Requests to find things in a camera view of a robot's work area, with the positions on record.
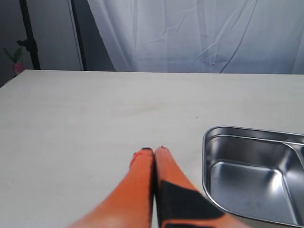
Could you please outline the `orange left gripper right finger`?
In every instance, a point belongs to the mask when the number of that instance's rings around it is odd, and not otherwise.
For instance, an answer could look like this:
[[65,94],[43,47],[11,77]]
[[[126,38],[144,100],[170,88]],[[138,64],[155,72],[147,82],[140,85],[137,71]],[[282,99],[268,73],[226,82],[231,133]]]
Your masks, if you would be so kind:
[[155,151],[160,228],[236,228],[238,221],[211,204],[177,165],[168,148]]

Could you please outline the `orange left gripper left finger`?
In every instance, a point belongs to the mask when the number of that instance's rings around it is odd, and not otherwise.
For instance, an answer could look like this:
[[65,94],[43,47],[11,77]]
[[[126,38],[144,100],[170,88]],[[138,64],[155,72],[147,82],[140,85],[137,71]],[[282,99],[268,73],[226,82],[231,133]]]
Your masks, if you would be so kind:
[[153,208],[153,150],[135,152],[117,187],[71,228],[150,228]]

